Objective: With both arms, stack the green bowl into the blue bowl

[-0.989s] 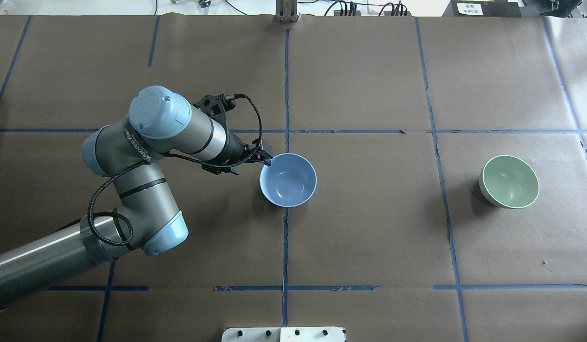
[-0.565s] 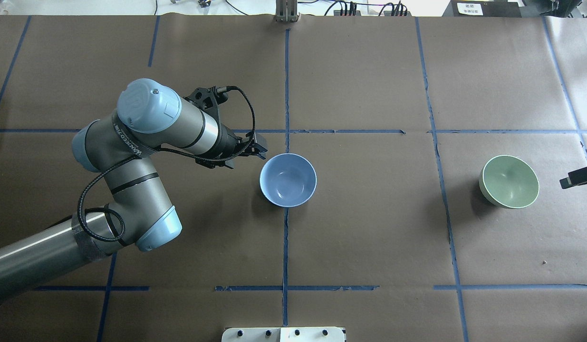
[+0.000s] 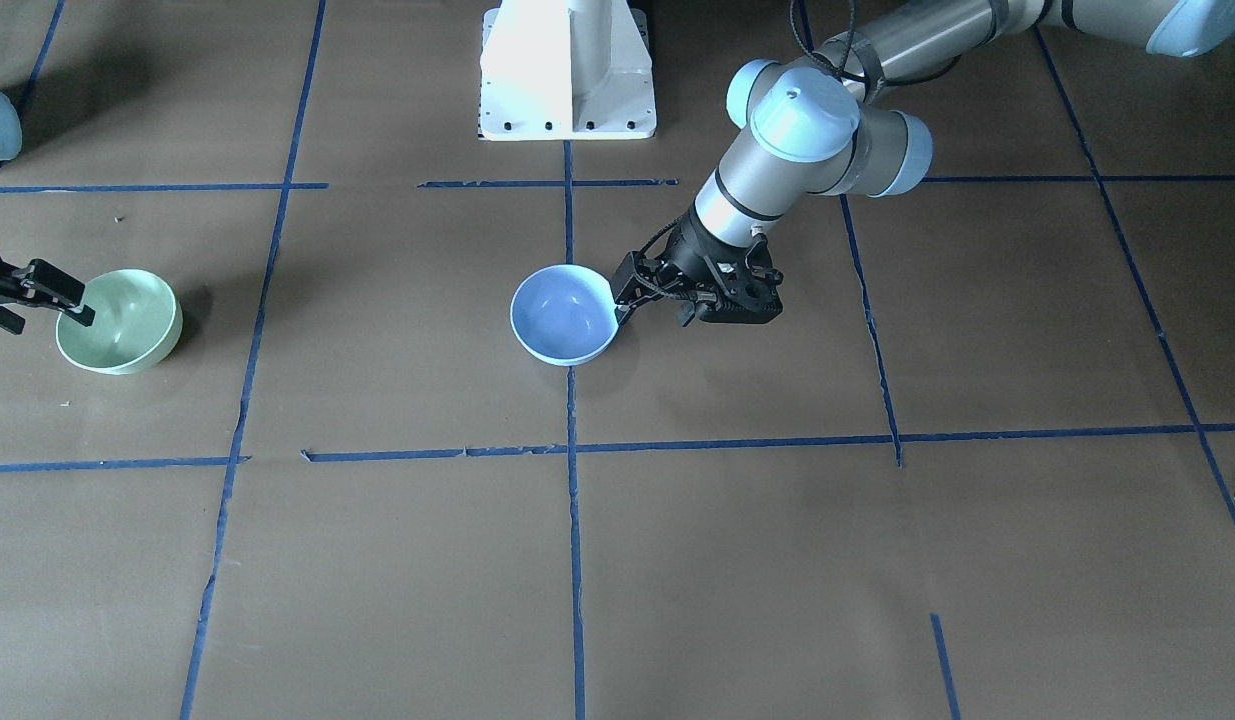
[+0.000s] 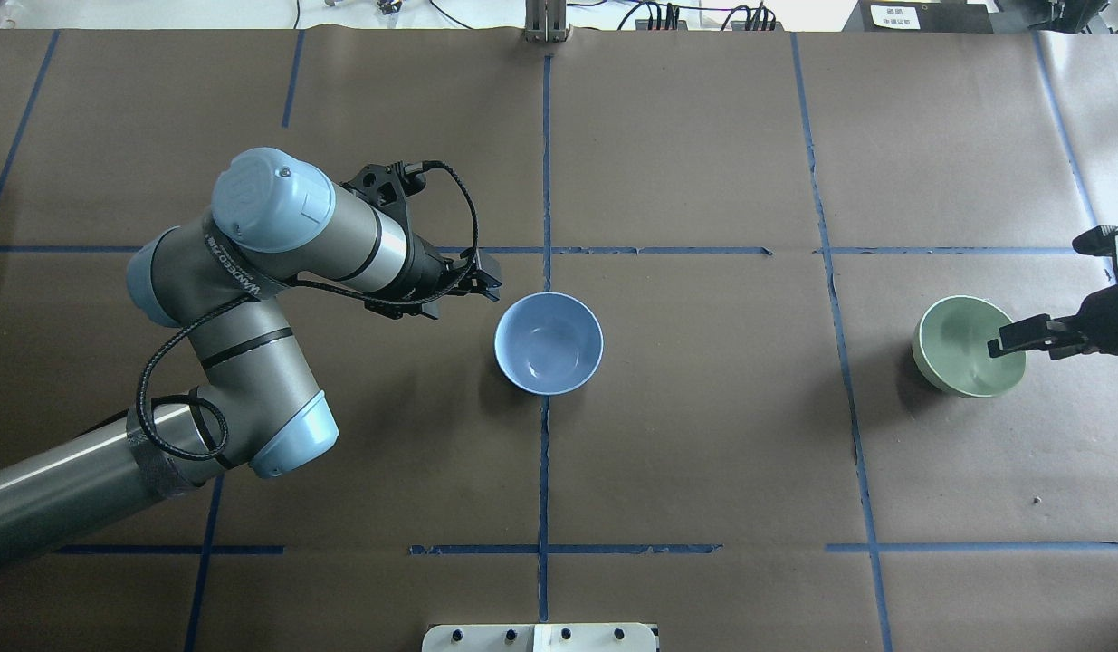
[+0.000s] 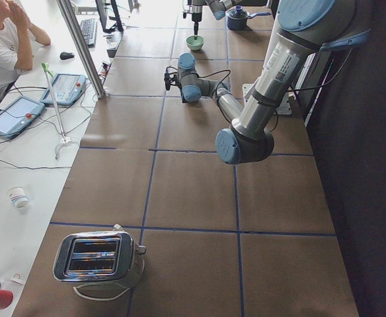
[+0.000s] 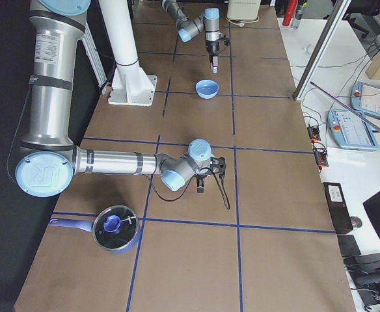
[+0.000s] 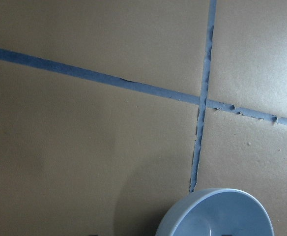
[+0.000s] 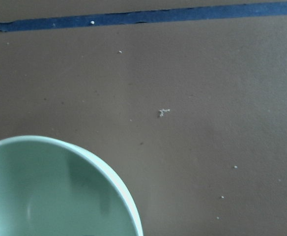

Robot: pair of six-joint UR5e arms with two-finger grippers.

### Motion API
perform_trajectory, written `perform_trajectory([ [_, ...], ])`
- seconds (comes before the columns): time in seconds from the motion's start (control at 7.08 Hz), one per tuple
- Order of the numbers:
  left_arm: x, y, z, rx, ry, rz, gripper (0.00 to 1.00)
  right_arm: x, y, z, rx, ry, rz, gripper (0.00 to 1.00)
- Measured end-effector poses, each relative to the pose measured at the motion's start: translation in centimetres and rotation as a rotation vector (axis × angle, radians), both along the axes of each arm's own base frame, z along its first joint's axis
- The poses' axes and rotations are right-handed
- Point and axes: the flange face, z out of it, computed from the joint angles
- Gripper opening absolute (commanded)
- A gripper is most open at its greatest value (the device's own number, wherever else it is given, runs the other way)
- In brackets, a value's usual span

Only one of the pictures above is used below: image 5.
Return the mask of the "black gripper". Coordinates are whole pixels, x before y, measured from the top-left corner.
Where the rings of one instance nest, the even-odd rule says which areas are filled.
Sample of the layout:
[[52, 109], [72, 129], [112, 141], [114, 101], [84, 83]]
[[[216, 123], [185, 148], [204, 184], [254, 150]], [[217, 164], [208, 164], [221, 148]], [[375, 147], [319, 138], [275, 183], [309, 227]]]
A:
[[194, 39], [198, 38], [199, 22], [202, 21], [202, 6], [192, 6], [192, 21], [194, 22]]

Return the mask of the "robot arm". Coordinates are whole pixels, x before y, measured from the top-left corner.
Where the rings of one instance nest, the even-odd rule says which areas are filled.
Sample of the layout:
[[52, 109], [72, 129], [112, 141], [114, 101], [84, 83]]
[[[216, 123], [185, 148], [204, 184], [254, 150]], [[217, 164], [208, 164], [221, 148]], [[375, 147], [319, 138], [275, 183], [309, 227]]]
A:
[[191, 8], [192, 21], [194, 23], [194, 38], [198, 37], [199, 24], [202, 21], [203, 6], [207, 5], [216, 20], [221, 20], [225, 16], [225, 12], [231, 7], [235, 7], [241, 1], [237, 0], [191, 0], [188, 1]]
[[165, 85], [180, 89], [183, 102], [212, 98], [231, 122], [215, 140], [227, 164], [264, 160], [274, 139], [266, 124], [280, 105], [306, 59], [318, 51], [338, 51], [363, 44], [371, 30], [373, 1], [280, 1], [262, 73], [244, 104], [221, 81], [197, 74], [191, 53], [178, 59], [177, 71], [165, 74]]

